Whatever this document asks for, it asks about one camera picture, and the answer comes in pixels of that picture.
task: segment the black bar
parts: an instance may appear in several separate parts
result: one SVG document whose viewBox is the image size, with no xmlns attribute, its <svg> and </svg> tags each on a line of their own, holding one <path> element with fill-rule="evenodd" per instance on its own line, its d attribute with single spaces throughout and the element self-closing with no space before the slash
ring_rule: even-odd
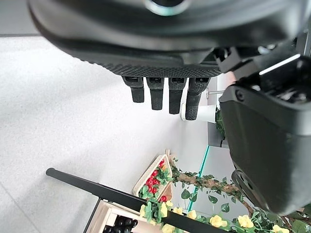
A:
<svg viewBox="0 0 311 233">
<path fill-rule="evenodd" d="M 163 106 L 164 78 L 146 78 L 151 95 L 152 110 L 161 110 Z"/>
<path fill-rule="evenodd" d="M 99 183 L 85 180 L 83 178 L 64 173 L 62 171 L 55 170 L 54 168 L 49 168 L 46 171 L 48 176 L 56 178 L 65 183 L 71 184 L 77 188 L 85 190 L 92 193 L 93 195 L 99 197 L 100 199 L 115 202 L 124 207 L 130 208 L 137 212 L 140 211 L 140 207 L 146 204 L 146 200 L 135 197 L 131 194 L 121 192 L 119 190 L 104 186 Z M 192 220 L 188 217 L 178 215 L 171 211 L 168 211 L 166 218 L 162 219 L 164 223 L 170 224 L 177 228 L 183 229 L 191 233 L 225 233 L 226 231 L 214 228 L 205 223 Z"/>
<path fill-rule="evenodd" d="M 207 88 L 210 78 L 191 78 L 186 100 L 186 120 L 196 120 L 201 93 Z"/>
<path fill-rule="evenodd" d="M 144 81 L 143 78 L 122 76 L 124 83 L 131 88 L 134 103 L 144 103 Z"/>
<path fill-rule="evenodd" d="M 185 78 L 169 78 L 170 114 L 179 114 L 180 101 L 186 82 Z"/>
</svg>

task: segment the textured rubber grip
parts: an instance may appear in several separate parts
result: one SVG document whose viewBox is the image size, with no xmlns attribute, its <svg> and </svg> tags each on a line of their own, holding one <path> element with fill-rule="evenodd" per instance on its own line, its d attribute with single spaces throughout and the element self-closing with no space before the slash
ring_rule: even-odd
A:
<svg viewBox="0 0 311 233">
<path fill-rule="evenodd" d="M 180 101 L 183 91 L 170 90 L 170 114 L 179 114 Z"/>
<path fill-rule="evenodd" d="M 145 96 L 144 96 L 144 88 L 131 88 L 132 91 L 132 99 L 134 103 L 144 103 Z"/>
<path fill-rule="evenodd" d="M 152 110 L 162 110 L 163 89 L 162 90 L 150 90 L 150 95 L 151 95 Z"/>
<path fill-rule="evenodd" d="M 196 120 L 199 109 L 199 102 L 201 99 L 201 93 L 195 95 L 188 91 L 186 101 L 186 120 Z"/>
</svg>

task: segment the black metal rail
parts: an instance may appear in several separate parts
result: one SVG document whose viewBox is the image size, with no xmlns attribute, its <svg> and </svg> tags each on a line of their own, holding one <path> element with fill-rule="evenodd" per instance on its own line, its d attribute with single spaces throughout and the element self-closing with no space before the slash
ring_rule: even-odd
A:
<svg viewBox="0 0 311 233">
<path fill-rule="evenodd" d="M 62 171 L 58 171 L 54 168 L 49 168 L 46 171 L 46 174 L 77 188 L 90 192 L 101 199 L 115 202 L 138 212 L 140 211 L 141 205 L 146 204 L 146 200 L 144 199 L 104 186 L 100 183 L 95 183 Z M 166 218 L 163 218 L 163 221 L 164 223 L 168 223 L 191 233 L 224 233 L 221 229 L 214 228 L 210 225 L 178 215 L 171 211 L 168 212 Z"/>
</svg>

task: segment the black plastic casing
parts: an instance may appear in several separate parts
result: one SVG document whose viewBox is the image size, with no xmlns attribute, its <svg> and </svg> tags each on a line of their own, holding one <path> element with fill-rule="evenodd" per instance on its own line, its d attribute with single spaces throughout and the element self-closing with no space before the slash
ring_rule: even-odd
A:
<svg viewBox="0 0 311 233">
<path fill-rule="evenodd" d="M 309 68 L 306 73 L 292 66 L 306 61 L 310 67 L 309 58 L 299 58 L 262 75 L 261 85 L 266 88 L 265 81 L 273 76 L 310 78 Z M 232 179 L 244 194 L 278 215 L 310 203 L 311 102 L 290 103 L 235 84 L 220 98 L 220 107 L 236 167 Z"/>
</svg>

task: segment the flower basket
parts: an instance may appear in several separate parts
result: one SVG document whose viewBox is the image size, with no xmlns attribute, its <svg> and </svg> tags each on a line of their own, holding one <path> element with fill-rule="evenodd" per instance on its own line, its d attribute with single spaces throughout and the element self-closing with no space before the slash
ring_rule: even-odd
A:
<svg viewBox="0 0 311 233">
<path fill-rule="evenodd" d="M 169 150 L 166 150 L 166 154 L 158 156 L 153 163 L 148 167 L 148 169 L 144 172 L 142 177 L 139 179 L 139 181 L 136 183 L 136 185 L 133 188 L 133 194 L 137 197 L 139 197 L 140 190 L 146 185 L 146 182 L 148 179 L 152 176 L 152 173 L 158 168 L 161 161 L 164 160 L 164 166 L 168 170 L 168 177 L 172 177 L 172 169 L 170 167 L 170 162 L 168 155 L 170 154 Z M 165 195 L 167 197 L 167 200 L 172 199 L 172 187 L 171 182 L 167 182 L 167 184 L 162 185 L 160 184 L 158 187 L 158 193 L 159 196 L 157 200 L 160 200 L 160 198 Z"/>
</svg>

